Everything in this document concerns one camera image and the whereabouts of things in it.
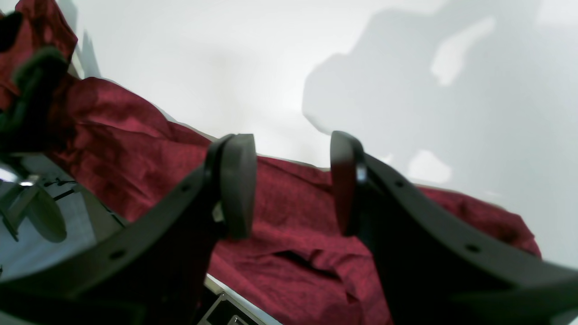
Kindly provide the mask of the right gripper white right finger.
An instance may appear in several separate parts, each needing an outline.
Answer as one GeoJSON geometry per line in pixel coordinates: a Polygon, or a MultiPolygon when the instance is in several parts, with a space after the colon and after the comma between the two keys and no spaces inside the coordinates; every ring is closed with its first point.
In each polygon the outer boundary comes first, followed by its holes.
{"type": "Polygon", "coordinates": [[[452,216],[347,132],[331,134],[341,232],[373,256],[396,325],[569,325],[578,274],[452,216]]]}

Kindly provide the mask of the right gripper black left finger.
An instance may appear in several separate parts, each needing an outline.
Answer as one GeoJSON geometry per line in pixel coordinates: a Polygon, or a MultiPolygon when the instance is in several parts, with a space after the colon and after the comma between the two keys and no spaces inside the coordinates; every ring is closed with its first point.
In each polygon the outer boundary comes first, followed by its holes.
{"type": "Polygon", "coordinates": [[[1,311],[33,325],[190,325],[219,239],[252,231],[252,134],[213,142],[204,163],[145,216],[95,247],[1,285],[1,311]]]}

